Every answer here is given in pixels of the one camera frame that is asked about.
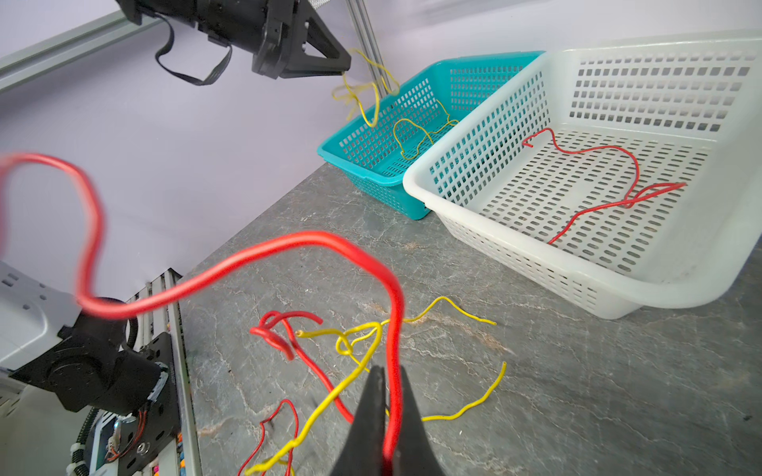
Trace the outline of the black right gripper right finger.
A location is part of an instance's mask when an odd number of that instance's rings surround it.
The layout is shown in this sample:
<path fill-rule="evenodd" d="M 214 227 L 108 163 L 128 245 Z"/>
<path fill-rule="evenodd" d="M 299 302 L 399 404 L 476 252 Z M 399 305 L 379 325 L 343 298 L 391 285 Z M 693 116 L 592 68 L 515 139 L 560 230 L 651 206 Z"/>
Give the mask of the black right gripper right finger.
<path fill-rule="evenodd" d="M 413 393 L 407 370 L 402 367 L 403 418 L 395 449 L 392 474 L 395 476 L 444 476 L 433 452 Z"/>

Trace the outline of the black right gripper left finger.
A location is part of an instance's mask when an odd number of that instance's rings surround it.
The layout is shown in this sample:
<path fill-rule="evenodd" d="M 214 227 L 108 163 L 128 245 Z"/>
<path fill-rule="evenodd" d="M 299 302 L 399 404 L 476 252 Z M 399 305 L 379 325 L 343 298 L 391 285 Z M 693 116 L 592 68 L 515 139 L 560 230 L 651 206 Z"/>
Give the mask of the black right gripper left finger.
<path fill-rule="evenodd" d="M 384 369 L 373 366 L 365 381 L 350 431 L 330 476 L 384 474 L 383 441 L 386 428 Z"/>

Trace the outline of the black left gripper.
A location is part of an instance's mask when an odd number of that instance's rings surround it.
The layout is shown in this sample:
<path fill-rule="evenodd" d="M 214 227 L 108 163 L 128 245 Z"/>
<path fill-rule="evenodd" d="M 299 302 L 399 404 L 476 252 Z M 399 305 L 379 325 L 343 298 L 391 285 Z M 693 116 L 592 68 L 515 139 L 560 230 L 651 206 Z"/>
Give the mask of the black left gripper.
<path fill-rule="evenodd" d="M 266 1 L 252 71 L 270 79 L 334 77 L 351 67 L 349 52 L 309 1 Z M 293 47 L 296 42 L 296 53 Z"/>

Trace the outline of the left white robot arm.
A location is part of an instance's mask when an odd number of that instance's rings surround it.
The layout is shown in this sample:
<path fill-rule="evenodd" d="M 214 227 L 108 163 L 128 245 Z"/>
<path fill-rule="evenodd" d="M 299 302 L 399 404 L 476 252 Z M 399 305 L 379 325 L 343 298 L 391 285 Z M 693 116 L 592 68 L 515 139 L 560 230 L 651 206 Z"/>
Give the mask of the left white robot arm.
<path fill-rule="evenodd" d="M 271 79 L 327 77 L 349 70 L 348 51 L 309 1 L 122 1 L 128 21 L 151 17 L 198 28 L 226 49 L 205 79 L 176 73 L 195 86 L 214 84 L 234 49 L 252 53 L 252 69 Z M 79 297 L 1 266 L 1 371 L 57 395 L 63 407 L 145 416 L 170 393 L 173 371 L 154 353 L 134 348 L 137 317 L 154 305 Z"/>

